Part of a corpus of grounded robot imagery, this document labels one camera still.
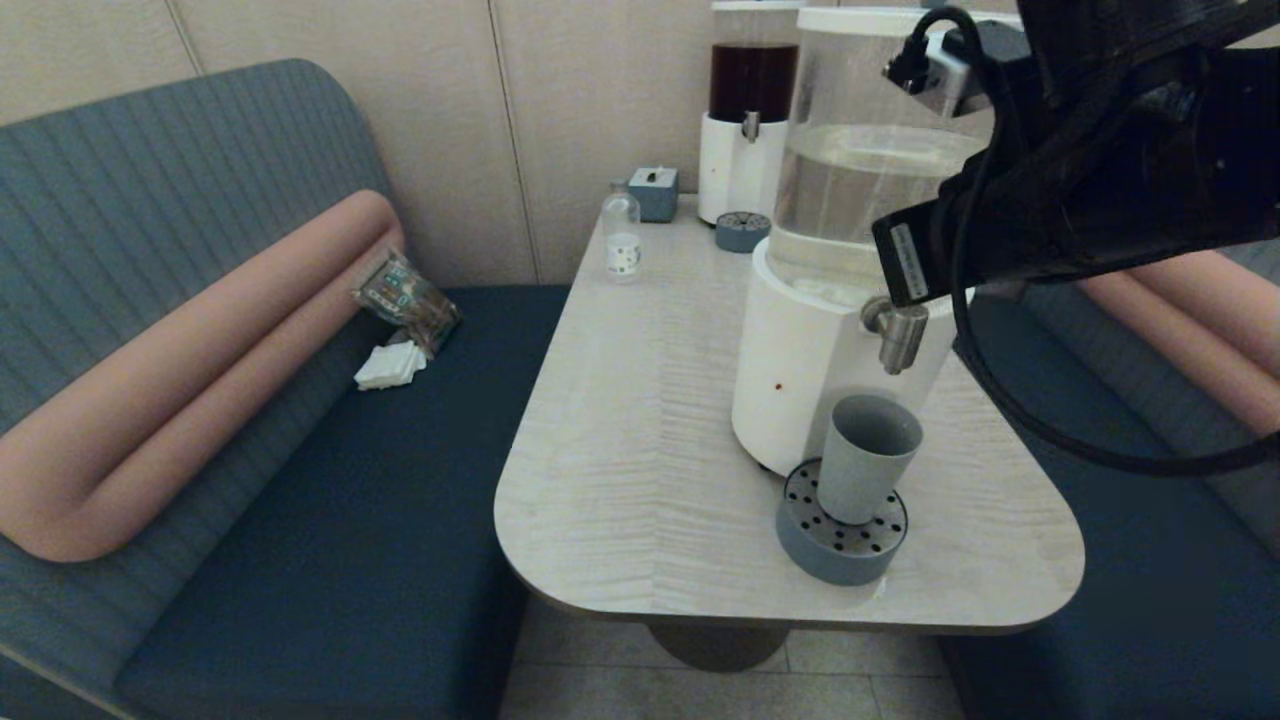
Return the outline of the crinkled snack bag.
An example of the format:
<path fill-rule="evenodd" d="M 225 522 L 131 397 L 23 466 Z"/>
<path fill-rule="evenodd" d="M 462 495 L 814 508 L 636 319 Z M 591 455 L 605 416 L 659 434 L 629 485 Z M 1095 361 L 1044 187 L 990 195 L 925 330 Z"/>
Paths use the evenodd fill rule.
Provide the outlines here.
<path fill-rule="evenodd" d="M 434 360 L 463 320 L 462 311 L 394 247 L 385 247 L 356 275 L 351 293 L 361 307 L 403 331 Z"/>

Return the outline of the pink sofa bolster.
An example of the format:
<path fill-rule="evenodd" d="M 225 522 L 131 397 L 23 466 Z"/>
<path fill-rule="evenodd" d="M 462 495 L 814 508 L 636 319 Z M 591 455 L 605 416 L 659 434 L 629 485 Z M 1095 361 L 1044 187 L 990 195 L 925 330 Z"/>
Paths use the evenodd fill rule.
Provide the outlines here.
<path fill-rule="evenodd" d="M 1280 430 L 1280 284 L 1208 250 L 1075 287 L 1254 436 Z"/>
<path fill-rule="evenodd" d="M 276 241 L 0 436 L 0 536 L 84 562 L 151 524 L 358 313 L 351 286 L 404 247 L 360 190 Z"/>

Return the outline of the white water dispenser lid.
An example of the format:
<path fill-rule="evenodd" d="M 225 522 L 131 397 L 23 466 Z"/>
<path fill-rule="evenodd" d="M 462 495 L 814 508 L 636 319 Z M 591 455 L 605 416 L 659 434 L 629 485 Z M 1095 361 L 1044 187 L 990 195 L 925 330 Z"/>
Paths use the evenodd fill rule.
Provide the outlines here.
<path fill-rule="evenodd" d="M 801 32 L 905 38 L 928 13 L 900 6 L 805 6 L 797 14 Z"/>

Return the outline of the blue-grey tissue box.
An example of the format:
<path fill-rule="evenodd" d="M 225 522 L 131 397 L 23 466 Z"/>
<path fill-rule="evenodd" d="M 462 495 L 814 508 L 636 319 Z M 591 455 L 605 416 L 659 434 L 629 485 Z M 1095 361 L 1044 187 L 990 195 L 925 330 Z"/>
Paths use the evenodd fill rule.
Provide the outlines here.
<path fill-rule="evenodd" d="M 678 208 L 680 174 L 675 167 L 639 167 L 628 179 L 643 223 L 668 224 Z"/>

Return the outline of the white folded napkin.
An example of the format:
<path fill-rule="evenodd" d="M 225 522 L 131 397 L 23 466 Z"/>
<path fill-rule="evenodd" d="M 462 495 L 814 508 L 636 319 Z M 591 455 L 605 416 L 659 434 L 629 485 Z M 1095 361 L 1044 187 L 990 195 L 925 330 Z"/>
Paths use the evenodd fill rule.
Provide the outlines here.
<path fill-rule="evenodd" d="M 426 354 L 412 341 L 375 347 L 355 373 L 355 383 L 362 392 L 406 386 L 426 364 Z"/>

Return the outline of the large perforated drip tray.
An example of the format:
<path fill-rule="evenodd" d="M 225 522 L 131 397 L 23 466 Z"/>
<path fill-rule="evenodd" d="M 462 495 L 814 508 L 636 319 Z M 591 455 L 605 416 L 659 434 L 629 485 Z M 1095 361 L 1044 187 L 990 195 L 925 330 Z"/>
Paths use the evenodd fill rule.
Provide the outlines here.
<path fill-rule="evenodd" d="M 820 470 L 822 459 L 810 457 L 787 475 L 774 515 L 781 547 L 824 583 L 855 587 L 879 580 L 910 530 L 902 496 L 890 492 L 867 523 L 840 521 L 819 502 Z"/>

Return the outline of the clear bottle white label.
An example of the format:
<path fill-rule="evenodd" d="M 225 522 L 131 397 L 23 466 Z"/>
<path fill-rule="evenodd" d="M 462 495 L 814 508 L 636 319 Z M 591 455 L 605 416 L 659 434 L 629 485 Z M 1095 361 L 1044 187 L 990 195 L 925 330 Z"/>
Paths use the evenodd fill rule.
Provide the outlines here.
<path fill-rule="evenodd" d="M 616 179 L 602 204 L 602 233 L 607 275 L 616 283 L 637 279 L 641 265 L 641 209 L 627 184 Z"/>

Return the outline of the small perforated drip tray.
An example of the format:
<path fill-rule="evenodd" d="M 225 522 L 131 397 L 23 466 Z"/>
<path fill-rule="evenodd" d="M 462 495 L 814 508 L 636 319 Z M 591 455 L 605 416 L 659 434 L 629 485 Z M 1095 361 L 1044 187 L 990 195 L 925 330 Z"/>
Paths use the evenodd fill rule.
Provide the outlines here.
<path fill-rule="evenodd" d="M 771 219 L 760 213 L 727 211 L 716 219 L 716 246 L 726 252 L 750 254 L 771 231 Z"/>

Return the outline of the dark tea dispenser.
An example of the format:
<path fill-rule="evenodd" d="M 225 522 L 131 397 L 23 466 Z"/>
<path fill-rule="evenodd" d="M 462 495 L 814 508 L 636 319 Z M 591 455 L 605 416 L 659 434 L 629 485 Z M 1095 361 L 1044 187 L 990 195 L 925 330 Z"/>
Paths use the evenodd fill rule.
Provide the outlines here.
<path fill-rule="evenodd" d="M 800 58 L 797 14 L 806 0 L 714 0 L 716 41 L 701 118 L 698 215 L 714 224 L 727 211 L 772 217 Z M 759 137 L 741 135 L 748 111 Z"/>

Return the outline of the grey plastic cup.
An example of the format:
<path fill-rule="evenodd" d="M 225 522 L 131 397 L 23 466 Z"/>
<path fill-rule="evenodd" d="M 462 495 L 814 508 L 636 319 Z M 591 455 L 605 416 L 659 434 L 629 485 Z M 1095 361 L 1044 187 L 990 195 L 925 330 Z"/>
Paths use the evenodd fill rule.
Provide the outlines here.
<path fill-rule="evenodd" d="M 873 519 L 924 439 L 916 415 L 891 398 L 850 395 L 831 410 L 818 480 L 820 507 L 844 524 Z"/>

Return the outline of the dark blue seat cushion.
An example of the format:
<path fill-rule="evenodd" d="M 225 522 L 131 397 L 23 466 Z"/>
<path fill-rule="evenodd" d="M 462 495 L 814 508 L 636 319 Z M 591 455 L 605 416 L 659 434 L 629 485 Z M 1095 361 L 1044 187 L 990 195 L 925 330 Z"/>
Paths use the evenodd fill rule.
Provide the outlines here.
<path fill-rule="evenodd" d="M 344 393 L 118 674 L 163 720 L 497 720 L 529 591 L 494 500 L 570 288 L 452 290 L 403 387 Z"/>
<path fill-rule="evenodd" d="M 1126 348 L 1121 380 L 1160 389 L 1158 359 L 1066 288 L 1050 304 L 982 296 L 972 324 L 989 368 L 1036 416 L 1121 454 L 1174 450 L 1085 361 Z M 1085 570 L 1051 618 L 1011 635 L 945 635 L 941 653 L 978 720 L 1280 720 L 1280 560 L 1212 489 L 1080 462 L 1021 433 L 1082 530 Z"/>

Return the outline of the dark round table pedestal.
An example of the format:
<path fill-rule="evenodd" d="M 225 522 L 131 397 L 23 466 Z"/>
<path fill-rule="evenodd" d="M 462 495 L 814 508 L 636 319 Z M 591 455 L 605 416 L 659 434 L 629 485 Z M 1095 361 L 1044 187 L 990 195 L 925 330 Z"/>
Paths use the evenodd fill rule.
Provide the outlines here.
<path fill-rule="evenodd" d="M 664 652 L 707 673 L 745 673 L 763 665 L 785 647 L 786 628 L 648 625 Z"/>

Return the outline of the large steel dispenser tap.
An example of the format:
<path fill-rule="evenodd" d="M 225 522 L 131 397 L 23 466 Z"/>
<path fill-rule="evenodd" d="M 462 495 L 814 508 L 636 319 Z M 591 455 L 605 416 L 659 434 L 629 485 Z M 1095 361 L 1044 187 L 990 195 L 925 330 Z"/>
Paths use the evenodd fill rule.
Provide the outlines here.
<path fill-rule="evenodd" d="M 881 338 L 878 359 L 888 375 L 899 375 L 915 363 L 929 320 L 928 307 L 899 307 L 888 296 L 879 296 L 863 306 L 860 318 Z"/>

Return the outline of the large clear water dispenser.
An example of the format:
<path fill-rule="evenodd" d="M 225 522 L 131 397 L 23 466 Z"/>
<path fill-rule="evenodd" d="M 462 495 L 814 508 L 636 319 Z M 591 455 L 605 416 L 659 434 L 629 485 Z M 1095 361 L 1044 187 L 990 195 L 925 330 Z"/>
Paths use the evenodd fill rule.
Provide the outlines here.
<path fill-rule="evenodd" d="M 753 252 L 731 424 L 764 468 L 787 474 L 819 456 L 829 414 L 849 395 L 922 409 L 952 351 L 947 299 L 915 363 L 881 365 L 861 323 L 890 296 L 872 225 L 937 197 L 989 141 L 989 111 L 945 119 L 892 86 L 883 65 L 905 38 L 801 32 L 772 231 Z"/>

